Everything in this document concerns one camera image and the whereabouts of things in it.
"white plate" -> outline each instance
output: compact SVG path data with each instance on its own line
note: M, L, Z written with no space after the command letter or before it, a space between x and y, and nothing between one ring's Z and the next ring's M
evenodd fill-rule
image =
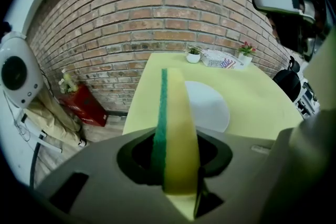
M220 93L197 81L186 81L185 86L196 127L223 133L229 125L230 112Z

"white speaker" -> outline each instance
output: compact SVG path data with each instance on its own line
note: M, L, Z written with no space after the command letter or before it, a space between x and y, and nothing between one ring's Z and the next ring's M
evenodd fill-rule
M22 34L10 32L0 48L0 83L19 108L26 108L44 84L38 62L24 39Z

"red box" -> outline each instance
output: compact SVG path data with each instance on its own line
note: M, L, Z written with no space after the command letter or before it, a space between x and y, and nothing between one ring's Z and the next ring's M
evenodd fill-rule
M84 123L105 126L108 115L84 84L78 85L77 92L64 94L60 99Z

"tissue box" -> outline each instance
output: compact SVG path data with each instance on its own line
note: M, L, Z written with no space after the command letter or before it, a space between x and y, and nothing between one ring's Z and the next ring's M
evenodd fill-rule
M244 63L238 58L219 50L202 50L201 60L207 67L244 68Z

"brick wall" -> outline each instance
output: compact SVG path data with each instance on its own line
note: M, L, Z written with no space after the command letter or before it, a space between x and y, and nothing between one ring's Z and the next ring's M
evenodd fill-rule
M273 76L290 52L251 0L44 0L27 40L55 94L66 68L107 110L128 110L152 52L188 45L237 54L245 41L253 62Z

